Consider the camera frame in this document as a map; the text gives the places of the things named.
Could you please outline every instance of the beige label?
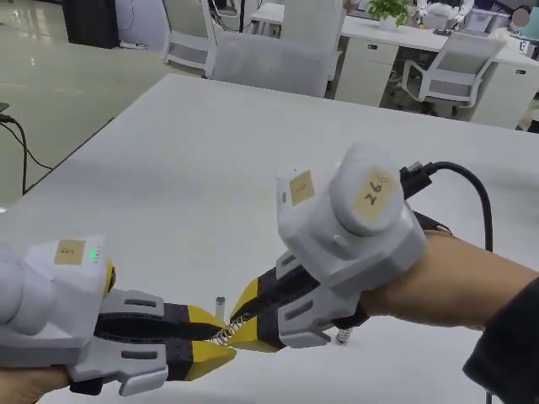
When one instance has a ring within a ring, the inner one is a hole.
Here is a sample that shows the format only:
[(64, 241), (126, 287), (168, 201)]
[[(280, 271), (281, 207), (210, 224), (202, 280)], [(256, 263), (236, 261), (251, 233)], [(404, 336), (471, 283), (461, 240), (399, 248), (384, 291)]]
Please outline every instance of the beige label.
[(60, 240), (54, 257), (54, 264), (80, 265), (83, 262), (85, 244), (86, 242), (80, 240)]
[(355, 196), (352, 209), (367, 221), (377, 221), (396, 188), (397, 183), (390, 173), (373, 167)]
[(305, 171), (290, 181), (290, 193), (292, 206), (299, 205), (314, 196), (314, 186), (312, 185), (310, 171)]

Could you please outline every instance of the glossy floor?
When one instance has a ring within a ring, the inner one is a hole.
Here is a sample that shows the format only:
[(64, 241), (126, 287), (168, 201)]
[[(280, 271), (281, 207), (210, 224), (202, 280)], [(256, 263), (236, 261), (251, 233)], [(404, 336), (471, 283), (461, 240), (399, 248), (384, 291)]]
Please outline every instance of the glossy floor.
[[(0, 0), (0, 103), (54, 166), (169, 72), (159, 54), (67, 42), (61, 6)], [(0, 127), (0, 207), (21, 195), (22, 150)], [(29, 165), (29, 183), (46, 173)]]

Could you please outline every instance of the metal spring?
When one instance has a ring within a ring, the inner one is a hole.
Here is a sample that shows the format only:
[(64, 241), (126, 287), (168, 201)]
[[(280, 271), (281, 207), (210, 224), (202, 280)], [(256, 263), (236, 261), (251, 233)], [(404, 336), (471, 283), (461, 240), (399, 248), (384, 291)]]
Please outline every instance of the metal spring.
[(349, 328), (347, 330), (339, 330), (339, 332), (337, 333), (337, 337), (335, 338), (335, 342), (337, 343), (337, 345), (348, 344), (348, 340), (350, 339), (352, 331), (352, 328)]
[(220, 332), (213, 336), (210, 339), (211, 343), (221, 345), (222, 347), (227, 347), (231, 338), (240, 329), (240, 327), (249, 320), (248, 314), (244, 314), (238, 317), (236, 320), (224, 327)]

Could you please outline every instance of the white desk cabinet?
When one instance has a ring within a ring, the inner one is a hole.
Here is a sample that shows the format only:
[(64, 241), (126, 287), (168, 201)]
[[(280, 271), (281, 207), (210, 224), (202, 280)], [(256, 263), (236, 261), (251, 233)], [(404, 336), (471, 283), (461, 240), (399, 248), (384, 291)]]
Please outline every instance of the white desk cabinet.
[(530, 107), (538, 83), (539, 69), (493, 64), (485, 75), (476, 106), (461, 109), (461, 119), (514, 129)]
[(397, 52), (395, 45), (350, 40), (335, 99), (378, 107)]

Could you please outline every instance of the black sleeve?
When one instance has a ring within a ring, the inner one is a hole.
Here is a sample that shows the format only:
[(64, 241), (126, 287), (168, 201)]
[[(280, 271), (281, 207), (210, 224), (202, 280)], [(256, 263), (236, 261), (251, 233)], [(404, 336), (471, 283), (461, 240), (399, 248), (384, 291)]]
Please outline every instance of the black sleeve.
[(505, 404), (539, 403), (539, 279), (490, 320), (464, 373)]

